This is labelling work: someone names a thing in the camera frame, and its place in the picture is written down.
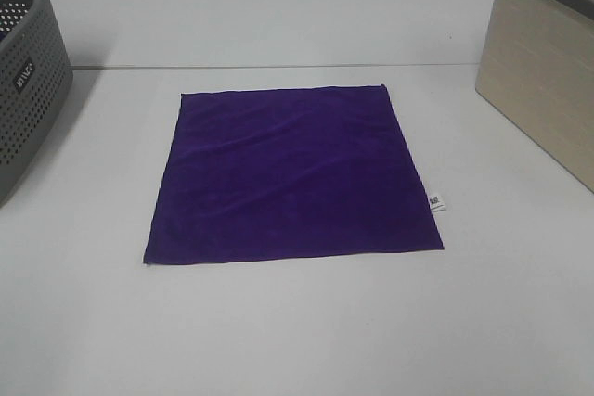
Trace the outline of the purple towel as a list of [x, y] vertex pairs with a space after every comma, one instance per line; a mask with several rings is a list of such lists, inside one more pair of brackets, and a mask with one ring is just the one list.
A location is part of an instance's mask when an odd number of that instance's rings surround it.
[[182, 95], [144, 263], [442, 248], [386, 86]]

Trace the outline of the white towel care label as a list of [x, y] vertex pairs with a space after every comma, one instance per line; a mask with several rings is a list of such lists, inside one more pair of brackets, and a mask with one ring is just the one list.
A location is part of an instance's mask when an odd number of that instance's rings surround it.
[[428, 196], [431, 212], [445, 211], [447, 209], [446, 203], [440, 194], [431, 194]]

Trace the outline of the beige fabric storage box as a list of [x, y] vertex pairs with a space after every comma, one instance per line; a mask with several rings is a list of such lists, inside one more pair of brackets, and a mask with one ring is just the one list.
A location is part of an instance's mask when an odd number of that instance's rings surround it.
[[593, 187], [593, 0], [494, 0], [475, 89]]

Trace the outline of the grey perforated plastic basket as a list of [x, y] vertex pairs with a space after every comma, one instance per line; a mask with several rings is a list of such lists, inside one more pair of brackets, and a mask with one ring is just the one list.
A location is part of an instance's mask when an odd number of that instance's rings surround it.
[[52, 129], [73, 72], [51, 0], [1, 0], [1, 201]]

